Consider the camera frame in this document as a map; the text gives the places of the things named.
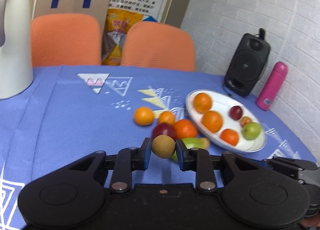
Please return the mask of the oblong green fruit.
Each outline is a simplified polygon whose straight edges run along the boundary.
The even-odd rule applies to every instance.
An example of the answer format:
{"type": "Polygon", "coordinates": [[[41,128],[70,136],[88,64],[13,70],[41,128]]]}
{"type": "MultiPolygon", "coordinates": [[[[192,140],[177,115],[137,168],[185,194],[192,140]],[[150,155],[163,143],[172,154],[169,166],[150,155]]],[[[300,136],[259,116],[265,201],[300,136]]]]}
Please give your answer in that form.
{"type": "Polygon", "coordinates": [[[182,139],[187,149],[191,148],[201,148],[208,149],[210,146],[210,140],[205,137],[195,138],[195,137],[187,137],[182,139]]]}

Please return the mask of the bumpy mandarin orange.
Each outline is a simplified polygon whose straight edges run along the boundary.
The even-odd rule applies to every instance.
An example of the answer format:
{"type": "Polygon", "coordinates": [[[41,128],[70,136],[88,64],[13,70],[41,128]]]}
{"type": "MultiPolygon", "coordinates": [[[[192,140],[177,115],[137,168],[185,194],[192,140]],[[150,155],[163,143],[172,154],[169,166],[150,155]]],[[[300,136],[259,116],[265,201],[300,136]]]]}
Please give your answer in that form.
{"type": "Polygon", "coordinates": [[[174,123],[173,128],[177,139],[196,137],[198,135],[197,128],[188,119],[180,119],[174,123]]]}

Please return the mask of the small tan longan fruit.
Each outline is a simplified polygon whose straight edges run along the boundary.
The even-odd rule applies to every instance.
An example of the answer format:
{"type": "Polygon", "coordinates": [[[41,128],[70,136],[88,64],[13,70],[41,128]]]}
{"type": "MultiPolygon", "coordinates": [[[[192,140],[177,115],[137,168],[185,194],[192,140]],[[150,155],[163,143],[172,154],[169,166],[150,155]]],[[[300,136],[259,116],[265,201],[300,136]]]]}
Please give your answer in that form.
{"type": "Polygon", "coordinates": [[[175,152],[175,141],[167,135],[159,135],[153,139],[151,149],[160,158],[171,158],[175,152]]]}

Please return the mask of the small mandarin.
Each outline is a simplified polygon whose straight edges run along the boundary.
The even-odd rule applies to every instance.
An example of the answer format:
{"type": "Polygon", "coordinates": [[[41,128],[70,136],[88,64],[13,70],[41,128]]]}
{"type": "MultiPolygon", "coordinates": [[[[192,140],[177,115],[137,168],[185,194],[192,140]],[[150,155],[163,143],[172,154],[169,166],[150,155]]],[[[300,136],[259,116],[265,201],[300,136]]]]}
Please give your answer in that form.
{"type": "Polygon", "coordinates": [[[232,146],[236,146],[239,142],[239,134],[233,129],[225,129],[220,134],[220,139],[232,146]]]}

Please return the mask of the dark red plum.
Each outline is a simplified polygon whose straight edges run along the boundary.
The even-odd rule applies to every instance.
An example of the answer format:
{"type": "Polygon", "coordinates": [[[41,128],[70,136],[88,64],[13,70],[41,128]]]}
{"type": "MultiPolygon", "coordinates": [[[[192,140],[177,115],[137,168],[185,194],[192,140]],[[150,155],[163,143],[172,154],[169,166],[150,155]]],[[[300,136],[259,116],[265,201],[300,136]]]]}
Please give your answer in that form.
{"type": "Polygon", "coordinates": [[[242,118],[243,110],[240,106],[233,106],[229,110],[229,117],[232,118],[235,121],[240,120],[242,118]]]}
{"type": "Polygon", "coordinates": [[[156,127],[154,127],[152,134],[151,134],[151,140],[153,141],[157,136],[160,136],[160,135],[169,136],[175,141],[177,139],[174,127],[170,124],[165,123],[165,122],[160,123],[156,127]]]}

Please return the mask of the large orange front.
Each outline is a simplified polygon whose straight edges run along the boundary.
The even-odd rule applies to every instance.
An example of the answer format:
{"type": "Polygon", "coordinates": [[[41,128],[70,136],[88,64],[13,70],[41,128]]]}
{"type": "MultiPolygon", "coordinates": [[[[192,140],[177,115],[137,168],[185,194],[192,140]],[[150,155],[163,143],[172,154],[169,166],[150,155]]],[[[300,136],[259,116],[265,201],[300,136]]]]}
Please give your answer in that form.
{"type": "Polygon", "coordinates": [[[204,114],[212,107],[212,98],[205,93],[198,93],[193,100],[193,106],[198,113],[204,114]]]}

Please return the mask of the dark red plum front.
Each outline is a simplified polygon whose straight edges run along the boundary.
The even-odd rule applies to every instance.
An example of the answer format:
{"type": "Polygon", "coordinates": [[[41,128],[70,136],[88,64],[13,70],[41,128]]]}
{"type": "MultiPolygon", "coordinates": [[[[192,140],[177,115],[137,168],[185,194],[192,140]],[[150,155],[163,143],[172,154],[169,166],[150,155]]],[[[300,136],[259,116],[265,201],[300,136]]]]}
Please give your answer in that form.
{"type": "Polygon", "coordinates": [[[240,106],[233,106],[229,110],[229,117],[232,118],[235,121],[240,120],[242,118],[243,110],[240,106]]]}

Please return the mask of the round green apple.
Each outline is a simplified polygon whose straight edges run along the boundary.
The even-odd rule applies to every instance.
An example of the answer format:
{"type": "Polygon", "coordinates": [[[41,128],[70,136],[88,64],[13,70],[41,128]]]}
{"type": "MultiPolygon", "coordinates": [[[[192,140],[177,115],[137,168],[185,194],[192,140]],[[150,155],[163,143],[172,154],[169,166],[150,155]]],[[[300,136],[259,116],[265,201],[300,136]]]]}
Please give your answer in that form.
{"type": "Polygon", "coordinates": [[[242,135],[246,140],[254,140],[261,133],[261,126],[259,123],[250,122],[247,123],[242,129],[242,135]]]}

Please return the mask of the small red-yellow plum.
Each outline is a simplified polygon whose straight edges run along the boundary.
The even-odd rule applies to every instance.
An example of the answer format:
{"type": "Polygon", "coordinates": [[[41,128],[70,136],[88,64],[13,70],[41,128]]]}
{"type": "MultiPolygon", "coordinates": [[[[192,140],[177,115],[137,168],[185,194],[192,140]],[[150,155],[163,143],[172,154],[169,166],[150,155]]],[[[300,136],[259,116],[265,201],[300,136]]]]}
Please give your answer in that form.
{"type": "Polygon", "coordinates": [[[251,123],[252,119],[248,116],[244,116],[240,120],[241,127],[243,128],[246,124],[251,123]]]}

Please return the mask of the small orange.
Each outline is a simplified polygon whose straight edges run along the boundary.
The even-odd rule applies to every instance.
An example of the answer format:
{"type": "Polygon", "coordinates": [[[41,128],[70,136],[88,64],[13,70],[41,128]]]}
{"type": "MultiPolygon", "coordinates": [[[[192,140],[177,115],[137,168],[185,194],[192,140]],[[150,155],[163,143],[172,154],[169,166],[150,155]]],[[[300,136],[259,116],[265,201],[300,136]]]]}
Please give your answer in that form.
{"type": "Polygon", "coordinates": [[[175,115],[170,111],[164,111],[160,114],[158,118],[158,124],[167,123],[169,125],[173,125],[176,121],[175,115]]]}
{"type": "Polygon", "coordinates": [[[133,119],[137,125],[147,126],[153,123],[155,117],[149,107],[139,107],[135,110],[133,119]]]}

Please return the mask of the blue patterned tablecloth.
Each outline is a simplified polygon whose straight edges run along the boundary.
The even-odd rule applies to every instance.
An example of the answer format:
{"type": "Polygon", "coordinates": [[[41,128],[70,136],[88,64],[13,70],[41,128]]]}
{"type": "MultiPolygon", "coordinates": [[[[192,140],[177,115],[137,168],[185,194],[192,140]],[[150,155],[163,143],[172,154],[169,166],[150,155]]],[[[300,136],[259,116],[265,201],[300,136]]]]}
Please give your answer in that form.
{"type": "Polygon", "coordinates": [[[225,95],[221,77],[102,66],[36,68],[34,75],[28,89],[1,101],[1,229],[303,229],[307,190],[261,161],[315,159],[253,97],[234,99],[260,121],[266,146],[240,154],[212,144],[216,192],[198,192],[194,171],[152,153],[147,170],[132,172],[130,192],[110,191],[119,151],[152,142],[153,126],[136,125],[134,111],[189,118],[187,95],[225,95]]]}

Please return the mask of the black speaker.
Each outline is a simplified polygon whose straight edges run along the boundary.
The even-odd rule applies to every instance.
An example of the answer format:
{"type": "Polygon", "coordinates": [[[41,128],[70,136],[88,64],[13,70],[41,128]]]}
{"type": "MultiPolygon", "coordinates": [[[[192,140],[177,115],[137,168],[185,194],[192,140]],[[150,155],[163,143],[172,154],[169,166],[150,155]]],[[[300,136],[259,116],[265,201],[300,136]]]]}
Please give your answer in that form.
{"type": "Polygon", "coordinates": [[[265,35],[263,28],[257,35],[245,33],[231,59],[223,84],[239,96],[248,96],[265,72],[271,51],[265,35]]]}

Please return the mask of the orange chair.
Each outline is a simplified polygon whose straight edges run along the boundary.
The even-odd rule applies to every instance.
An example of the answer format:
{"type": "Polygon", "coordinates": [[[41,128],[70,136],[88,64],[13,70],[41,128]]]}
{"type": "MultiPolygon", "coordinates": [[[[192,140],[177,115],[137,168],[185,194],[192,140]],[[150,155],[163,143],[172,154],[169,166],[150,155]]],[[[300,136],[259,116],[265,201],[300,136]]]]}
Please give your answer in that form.
{"type": "Polygon", "coordinates": [[[187,32],[143,21],[129,30],[120,65],[194,72],[195,62],[194,42],[187,32]]]}
{"type": "Polygon", "coordinates": [[[33,67],[101,65],[101,31],[86,14],[50,14],[31,22],[33,67]]]}

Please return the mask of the white thermos jug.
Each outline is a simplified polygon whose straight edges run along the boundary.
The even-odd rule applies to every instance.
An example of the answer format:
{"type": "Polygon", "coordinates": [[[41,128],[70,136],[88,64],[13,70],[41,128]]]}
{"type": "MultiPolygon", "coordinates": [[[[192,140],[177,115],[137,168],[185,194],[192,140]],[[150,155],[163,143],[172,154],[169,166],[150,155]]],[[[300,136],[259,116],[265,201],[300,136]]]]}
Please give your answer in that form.
{"type": "Polygon", "coordinates": [[[20,94],[33,79],[30,0],[1,0],[1,99],[20,94]]]}

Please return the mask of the brown paper bag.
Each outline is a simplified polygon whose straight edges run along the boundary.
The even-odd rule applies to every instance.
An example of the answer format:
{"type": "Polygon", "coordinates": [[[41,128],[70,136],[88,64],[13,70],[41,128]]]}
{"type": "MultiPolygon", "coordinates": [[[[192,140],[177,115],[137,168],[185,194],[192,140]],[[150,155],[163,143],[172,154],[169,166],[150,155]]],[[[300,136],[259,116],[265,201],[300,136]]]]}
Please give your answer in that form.
{"type": "Polygon", "coordinates": [[[108,6],[108,0],[36,0],[33,19],[49,14],[86,14],[97,20],[103,35],[108,6]]]}

